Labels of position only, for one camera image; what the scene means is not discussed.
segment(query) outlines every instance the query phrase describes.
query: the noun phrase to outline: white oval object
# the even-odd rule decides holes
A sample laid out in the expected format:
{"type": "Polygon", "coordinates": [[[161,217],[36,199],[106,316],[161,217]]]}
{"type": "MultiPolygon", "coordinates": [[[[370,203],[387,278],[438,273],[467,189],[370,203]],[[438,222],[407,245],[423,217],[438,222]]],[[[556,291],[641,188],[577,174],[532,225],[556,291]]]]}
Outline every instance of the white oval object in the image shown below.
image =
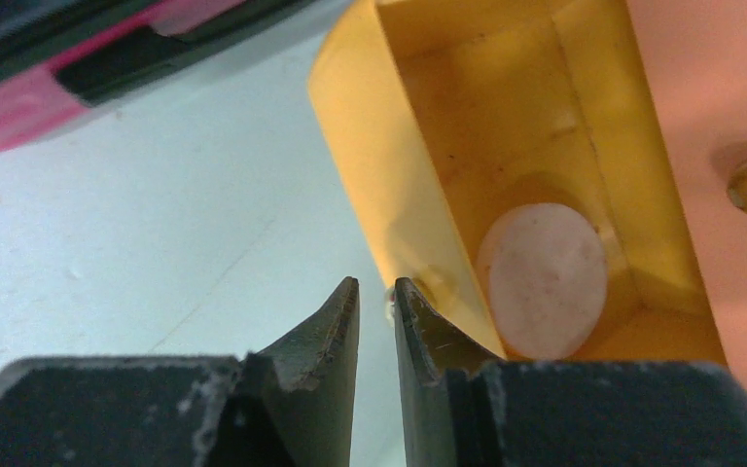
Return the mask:
{"type": "Polygon", "coordinates": [[[500,217],[482,241],[477,272],[500,337],[529,358],[577,351],[605,306],[602,241],[562,204],[530,204],[500,217]]]}

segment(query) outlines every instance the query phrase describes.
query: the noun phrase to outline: light blue surface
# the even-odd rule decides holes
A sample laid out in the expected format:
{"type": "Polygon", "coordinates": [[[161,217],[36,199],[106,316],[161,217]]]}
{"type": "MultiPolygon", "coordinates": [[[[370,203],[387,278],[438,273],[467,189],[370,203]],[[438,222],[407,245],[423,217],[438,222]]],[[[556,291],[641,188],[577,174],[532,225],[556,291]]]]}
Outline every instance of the light blue surface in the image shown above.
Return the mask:
{"type": "Polygon", "coordinates": [[[398,445],[384,288],[305,88],[346,3],[321,0],[86,125],[0,155],[0,368],[30,355],[243,355],[353,275],[352,465],[398,445]]]}

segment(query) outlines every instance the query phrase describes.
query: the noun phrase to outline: open drawer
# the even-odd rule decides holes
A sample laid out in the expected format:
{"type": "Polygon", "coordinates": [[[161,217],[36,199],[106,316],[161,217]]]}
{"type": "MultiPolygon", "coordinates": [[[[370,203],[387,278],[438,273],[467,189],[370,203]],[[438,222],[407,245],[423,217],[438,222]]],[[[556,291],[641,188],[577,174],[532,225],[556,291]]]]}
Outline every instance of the open drawer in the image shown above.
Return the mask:
{"type": "Polygon", "coordinates": [[[725,363],[627,6],[359,0],[311,98],[383,280],[419,282],[489,350],[476,264],[492,224],[568,206],[605,252],[605,305],[570,359],[725,363]]]}

